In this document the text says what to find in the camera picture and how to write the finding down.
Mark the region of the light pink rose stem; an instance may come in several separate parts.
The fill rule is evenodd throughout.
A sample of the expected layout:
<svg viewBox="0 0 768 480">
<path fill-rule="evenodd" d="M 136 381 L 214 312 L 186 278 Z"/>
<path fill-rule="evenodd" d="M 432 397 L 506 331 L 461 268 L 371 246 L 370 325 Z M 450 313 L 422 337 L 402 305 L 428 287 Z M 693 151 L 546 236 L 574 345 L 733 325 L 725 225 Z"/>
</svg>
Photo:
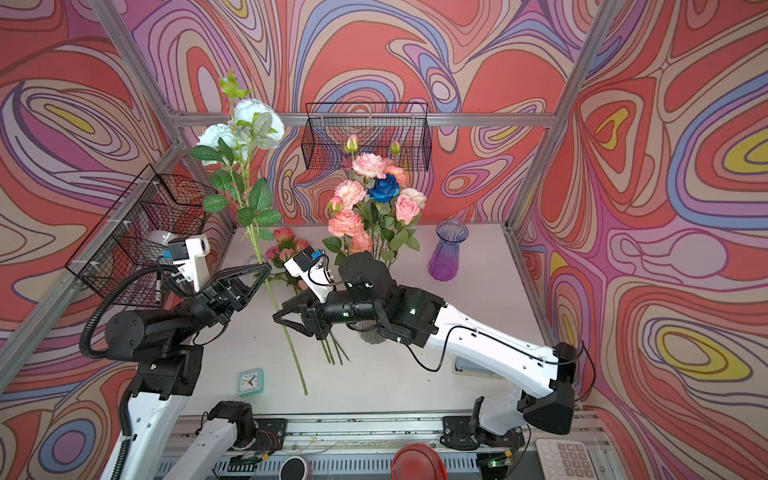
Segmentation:
<svg viewBox="0 0 768 480">
<path fill-rule="evenodd" d="M 421 209 L 407 196 L 399 195 L 395 203 L 395 218 L 398 230 L 390 242 L 390 248 L 397 252 L 410 237 L 408 226 L 420 215 Z"/>
</svg>

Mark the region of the blue rose stem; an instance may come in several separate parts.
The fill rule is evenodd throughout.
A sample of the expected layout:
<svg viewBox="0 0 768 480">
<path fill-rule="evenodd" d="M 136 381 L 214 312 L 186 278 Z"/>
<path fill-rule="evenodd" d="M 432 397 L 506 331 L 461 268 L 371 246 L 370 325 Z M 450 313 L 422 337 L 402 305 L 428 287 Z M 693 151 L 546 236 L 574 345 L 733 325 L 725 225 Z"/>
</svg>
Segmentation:
<svg viewBox="0 0 768 480">
<path fill-rule="evenodd" d="M 400 185 L 396 177 L 392 174 L 387 174 L 385 178 L 377 178 L 374 181 L 374 186 L 368 190 L 368 196 L 375 202 L 389 203 L 399 195 L 399 192 Z"/>
</svg>

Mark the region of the pink glass vase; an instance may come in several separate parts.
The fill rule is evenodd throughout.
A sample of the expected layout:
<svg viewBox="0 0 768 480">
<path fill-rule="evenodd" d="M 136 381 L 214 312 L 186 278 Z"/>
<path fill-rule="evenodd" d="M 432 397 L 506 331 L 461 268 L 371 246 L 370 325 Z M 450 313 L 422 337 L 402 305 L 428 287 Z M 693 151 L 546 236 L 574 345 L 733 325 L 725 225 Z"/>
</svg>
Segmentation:
<svg viewBox="0 0 768 480">
<path fill-rule="evenodd" d="M 359 336 L 364 342 L 371 345 L 378 345 L 386 341 L 386 338 L 383 337 L 376 329 L 360 332 Z"/>
</svg>

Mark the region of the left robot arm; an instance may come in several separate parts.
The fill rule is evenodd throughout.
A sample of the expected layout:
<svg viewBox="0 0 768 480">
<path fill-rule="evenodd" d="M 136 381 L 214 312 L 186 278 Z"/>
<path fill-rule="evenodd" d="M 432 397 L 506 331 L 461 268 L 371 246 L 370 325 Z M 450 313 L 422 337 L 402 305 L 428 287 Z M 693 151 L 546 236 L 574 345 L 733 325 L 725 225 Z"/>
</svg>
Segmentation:
<svg viewBox="0 0 768 480">
<path fill-rule="evenodd" d="M 136 366 L 118 404 L 119 435 L 101 474 L 104 479 L 154 477 L 170 433 L 201 373 L 204 348 L 193 344 L 193 337 L 216 324 L 227 326 L 232 315 L 251 301 L 271 267 L 260 263 L 223 269 L 171 310 L 121 311 L 107 323 L 105 349 L 93 348 L 92 337 L 100 320 L 128 287 L 146 276 L 169 280 L 176 271 L 171 265 L 154 265 L 120 280 L 81 333 L 82 356 Z"/>
</svg>

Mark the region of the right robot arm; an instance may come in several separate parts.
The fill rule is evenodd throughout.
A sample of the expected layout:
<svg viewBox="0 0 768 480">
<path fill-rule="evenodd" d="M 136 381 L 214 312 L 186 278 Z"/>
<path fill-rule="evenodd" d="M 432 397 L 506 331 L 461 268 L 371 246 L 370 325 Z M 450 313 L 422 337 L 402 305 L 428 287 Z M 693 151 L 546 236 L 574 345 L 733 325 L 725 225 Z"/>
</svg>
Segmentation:
<svg viewBox="0 0 768 480">
<path fill-rule="evenodd" d="M 308 288 L 284 302 L 273 316 L 276 323 L 324 340 L 336 324 L 355 328 L 366 322 L 408 350 L 431 348 L 466 359 L 512 384 L 502 394 L 477 399 L 477 428 L 496 436 L 524 424 L 570 433 L 578 348 L 564 342 L 537 346 L 484 325 L 435 294 L 398 284 L 368 252 L 343 260 L 338 282 L 330 277 L 326 255 L 312 248 L 287 260 L 285 269 Z"/>
</svg>

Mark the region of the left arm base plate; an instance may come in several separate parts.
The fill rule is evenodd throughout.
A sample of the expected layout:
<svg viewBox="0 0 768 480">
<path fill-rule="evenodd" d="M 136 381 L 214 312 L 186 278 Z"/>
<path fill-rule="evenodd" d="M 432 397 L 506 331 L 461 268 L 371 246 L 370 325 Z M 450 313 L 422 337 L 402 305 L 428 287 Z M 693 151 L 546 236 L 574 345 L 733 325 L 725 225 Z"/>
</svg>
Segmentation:
<svg viewBox="0 0 768 480">
<path fill-rule="evenodd" d="M 234 427 L 235 437 L 229 450 L 272 454 L 283 449 L 288 420 L 260 417 L 250 422 L 225 420 L 225 425 Z"/>
</svg>

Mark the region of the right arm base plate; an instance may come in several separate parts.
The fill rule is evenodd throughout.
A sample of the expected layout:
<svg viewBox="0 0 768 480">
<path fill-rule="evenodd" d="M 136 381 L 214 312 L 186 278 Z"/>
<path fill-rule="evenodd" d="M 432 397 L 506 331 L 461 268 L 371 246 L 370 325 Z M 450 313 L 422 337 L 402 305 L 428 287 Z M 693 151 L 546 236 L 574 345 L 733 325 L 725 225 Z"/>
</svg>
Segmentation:
<svg viewBox="0 0 768 480">
<path fill-rule="evenodd" d="M 507 447 L 508 439 L 476 426 L 470 416 L 448 415 L 442 417 L 442 446 L 457 451 L 474 451 L 480 447 Z"/>
</svg>

